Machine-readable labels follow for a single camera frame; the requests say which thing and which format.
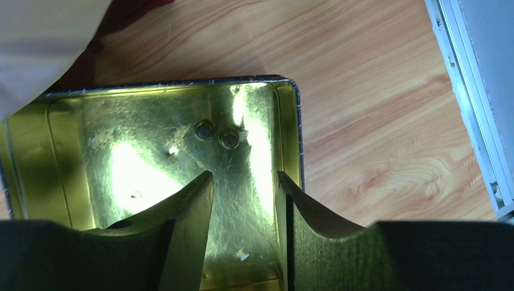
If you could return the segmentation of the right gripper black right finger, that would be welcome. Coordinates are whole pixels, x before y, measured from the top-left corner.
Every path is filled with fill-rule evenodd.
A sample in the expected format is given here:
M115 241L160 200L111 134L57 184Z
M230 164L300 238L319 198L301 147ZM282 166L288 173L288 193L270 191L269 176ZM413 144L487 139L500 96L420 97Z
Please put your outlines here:
M278 172L286 290L512 290L513 226L481 221L353 223Z

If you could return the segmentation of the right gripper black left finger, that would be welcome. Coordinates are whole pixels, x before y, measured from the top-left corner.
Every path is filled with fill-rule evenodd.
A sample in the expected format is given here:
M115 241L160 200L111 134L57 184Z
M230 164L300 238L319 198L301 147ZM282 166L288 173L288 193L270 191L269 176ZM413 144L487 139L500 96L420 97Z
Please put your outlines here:
M198 290L213 205L205 171L105 229L1 222L2 290Z

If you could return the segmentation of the yellow transparent piece tray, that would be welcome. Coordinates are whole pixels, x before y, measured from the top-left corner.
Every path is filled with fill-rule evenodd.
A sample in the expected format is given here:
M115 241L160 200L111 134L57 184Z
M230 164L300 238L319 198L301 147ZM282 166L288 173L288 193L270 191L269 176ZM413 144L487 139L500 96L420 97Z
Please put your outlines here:
M209 119L235 149L200 141ZM279 75L50 92L1 122L11 220L105 229L213 175L198 290L286 290L277 173L303 184L299 90Z

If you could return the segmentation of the dark chess pieces in tray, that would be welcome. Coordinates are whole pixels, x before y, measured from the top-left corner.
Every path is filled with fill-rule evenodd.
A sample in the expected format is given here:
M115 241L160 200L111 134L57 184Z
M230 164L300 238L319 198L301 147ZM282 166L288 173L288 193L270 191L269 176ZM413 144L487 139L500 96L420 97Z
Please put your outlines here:
M242 141L241 133L231 127L219 129L209 119L201 119L193 127L196 138L200 141L217 140L225 149L235 149Z

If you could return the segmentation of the pink hanging shorts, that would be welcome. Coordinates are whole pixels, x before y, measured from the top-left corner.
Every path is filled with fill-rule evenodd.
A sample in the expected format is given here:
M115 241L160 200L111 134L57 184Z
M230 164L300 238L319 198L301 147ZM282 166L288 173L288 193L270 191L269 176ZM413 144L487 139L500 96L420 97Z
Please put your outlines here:
M110 1L1 1L1 119L55 83L84 52Z

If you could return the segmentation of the white metal frame rail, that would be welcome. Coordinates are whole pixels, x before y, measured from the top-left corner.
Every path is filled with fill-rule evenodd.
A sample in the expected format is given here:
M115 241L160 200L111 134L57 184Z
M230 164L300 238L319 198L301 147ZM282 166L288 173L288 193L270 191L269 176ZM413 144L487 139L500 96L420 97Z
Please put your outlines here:
M495 215L513 222L513 2L427 1Z

